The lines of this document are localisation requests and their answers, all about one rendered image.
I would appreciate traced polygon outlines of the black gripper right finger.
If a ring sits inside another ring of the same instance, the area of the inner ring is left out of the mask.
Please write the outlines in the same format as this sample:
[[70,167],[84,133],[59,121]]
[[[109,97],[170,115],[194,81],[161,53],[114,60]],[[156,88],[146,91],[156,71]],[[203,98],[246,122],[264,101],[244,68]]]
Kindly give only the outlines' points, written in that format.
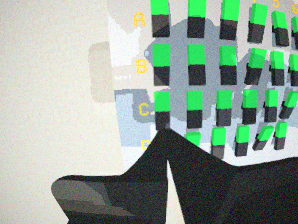
[[165,132],[185,224],[223,224],[239,196],[298,180],[298,156],[235,167],[172,129]]

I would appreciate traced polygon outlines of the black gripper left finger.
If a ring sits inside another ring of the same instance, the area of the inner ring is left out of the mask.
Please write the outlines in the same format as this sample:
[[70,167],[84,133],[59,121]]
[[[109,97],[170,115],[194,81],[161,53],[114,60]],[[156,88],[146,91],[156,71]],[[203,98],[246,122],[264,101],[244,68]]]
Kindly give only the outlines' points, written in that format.
[[165,224],[168,179],[168,135],[158,129],[144,155],[124,175],[64,176],[51,189],[68,218],[149,218],[153,224]]

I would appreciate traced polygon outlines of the white switch panel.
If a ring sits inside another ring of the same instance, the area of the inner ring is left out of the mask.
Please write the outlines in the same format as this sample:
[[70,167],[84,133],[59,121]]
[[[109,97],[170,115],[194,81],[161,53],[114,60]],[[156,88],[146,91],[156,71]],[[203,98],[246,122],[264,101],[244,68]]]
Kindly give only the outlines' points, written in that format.
[[122,161],[158,129],[227,164],[298,156],[298,0],[108,0]]

